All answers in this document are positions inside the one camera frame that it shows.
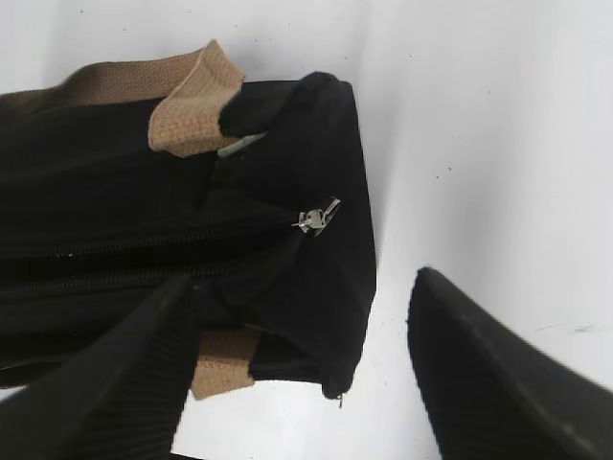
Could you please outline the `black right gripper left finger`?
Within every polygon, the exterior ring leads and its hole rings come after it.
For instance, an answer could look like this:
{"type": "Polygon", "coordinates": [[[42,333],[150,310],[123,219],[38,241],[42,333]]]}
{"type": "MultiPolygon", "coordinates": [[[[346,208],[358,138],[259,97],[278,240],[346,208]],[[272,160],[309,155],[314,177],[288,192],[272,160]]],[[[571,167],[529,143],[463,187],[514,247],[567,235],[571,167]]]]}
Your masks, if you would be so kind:
{"type": "Polygon", "coordinates": [[[92,345],[1,404],[4,459],[168,459],[199,349],[173,278],[92,345]]]}

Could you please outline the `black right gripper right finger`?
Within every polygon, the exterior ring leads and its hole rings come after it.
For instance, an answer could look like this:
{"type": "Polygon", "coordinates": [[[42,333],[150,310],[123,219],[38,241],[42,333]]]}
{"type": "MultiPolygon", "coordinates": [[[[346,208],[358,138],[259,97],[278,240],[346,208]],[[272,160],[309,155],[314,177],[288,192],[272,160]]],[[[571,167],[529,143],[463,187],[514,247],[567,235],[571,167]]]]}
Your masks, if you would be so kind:
{"type": "Polygon", "coordinates": [[[443,459],[611,458],[611,392],[538,351],[439,271],[419,270],[407,326],[443,459]]]}

